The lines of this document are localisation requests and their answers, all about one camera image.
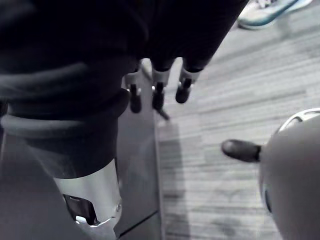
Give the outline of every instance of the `black fabric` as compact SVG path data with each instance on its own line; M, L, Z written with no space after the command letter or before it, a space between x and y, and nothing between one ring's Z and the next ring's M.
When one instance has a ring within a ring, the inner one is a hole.
M246 2L1 1L4 129L53 177L99 170L117 155L117 119L128 104L122 77L144 57L204 68Z

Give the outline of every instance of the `sneaker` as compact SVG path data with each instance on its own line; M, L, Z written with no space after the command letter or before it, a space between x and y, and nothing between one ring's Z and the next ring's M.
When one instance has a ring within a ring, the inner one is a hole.
M283 13L309 5L312 0L254 0L247 4L238 17L239 27L259 30L272 25Z

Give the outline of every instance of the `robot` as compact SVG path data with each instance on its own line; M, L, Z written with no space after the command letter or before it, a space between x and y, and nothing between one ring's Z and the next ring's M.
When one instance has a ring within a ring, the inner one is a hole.
M172 62L182 57L176 100L185 103L247 2L2 3L2 127L24 140L93 240L118 237L118 117L129 102L133 112L141 110L141 59L151 59L152 105L160 110Z
M227 156L259 164L261 199L285 240L320 234L319 126L320 108L312 108L288 118L266 145L236 139L221 145Z

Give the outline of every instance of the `black sleeve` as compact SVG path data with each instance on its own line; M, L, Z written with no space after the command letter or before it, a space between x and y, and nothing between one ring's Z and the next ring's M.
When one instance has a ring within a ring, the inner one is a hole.
M1 123L55 178L89 175L116 157L122 77L137 64L129 47L146 29L130 6L109 2L0 3Z

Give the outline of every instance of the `silver metal cylinder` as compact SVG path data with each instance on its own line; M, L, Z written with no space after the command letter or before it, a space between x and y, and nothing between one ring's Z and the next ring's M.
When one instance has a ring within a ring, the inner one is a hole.
M97 224L89 225L83 216L76 216L75 222L94 240L116 239L114 227L121 213L121 197L116 164L113 159L107 166L88 176L59 179L54 181L61 194L90 201Z

